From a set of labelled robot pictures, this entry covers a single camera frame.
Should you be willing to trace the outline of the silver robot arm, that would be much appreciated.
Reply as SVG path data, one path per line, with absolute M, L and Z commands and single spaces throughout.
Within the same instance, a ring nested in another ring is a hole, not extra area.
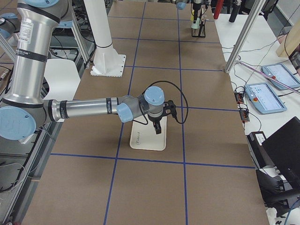
M 22 17 L 9 89 L 0 104 L 0 135 L 21 140 L 42 125 L 80 116 L 116 114 L 122 122 L 147 115 L 160 134 L 166 115 L 164 92 L 151 85 L 138 97 L 74 100 L 80 78 L 75 63 L 49 59 L 51 36 L 59 23 L 72 18 L 69 0 L 20 0 Z
M 201 9 L 201 6 L 203 5 L 203 0 L 176 0 L 174 4 L 176 5 L 176 8 L 179 10 L 183 10 L 186 6 L 186 4 L 191 3 L 192 9 L 194 12 L 198 12 Z

